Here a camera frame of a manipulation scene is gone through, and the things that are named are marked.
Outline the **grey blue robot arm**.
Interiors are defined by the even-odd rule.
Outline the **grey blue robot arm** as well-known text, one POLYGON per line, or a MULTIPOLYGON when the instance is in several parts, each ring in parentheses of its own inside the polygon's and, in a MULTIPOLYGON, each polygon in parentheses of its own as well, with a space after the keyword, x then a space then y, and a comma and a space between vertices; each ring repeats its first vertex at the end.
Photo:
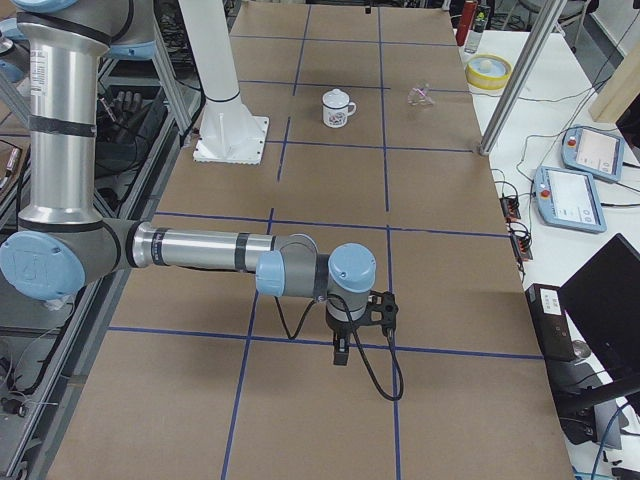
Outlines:
POLYGON ((32 94, 97 85, 105 56, 145 61, 156 53, 151 1, 15 1, 16 29, 29 42, 32 94))
POLYGON ((154 38, 149 1, 20 1, 30 44, 30 201, 1 247, 1 270, 22 294, 53 300, 109 273, 149 265, 252 273, 274 298, 324 303, 334 361, 373 324, 376 261, 348 243, 323 255, 305 235, 183 231, 103 217, 94 207, 98 63, 113 47, 154 38))

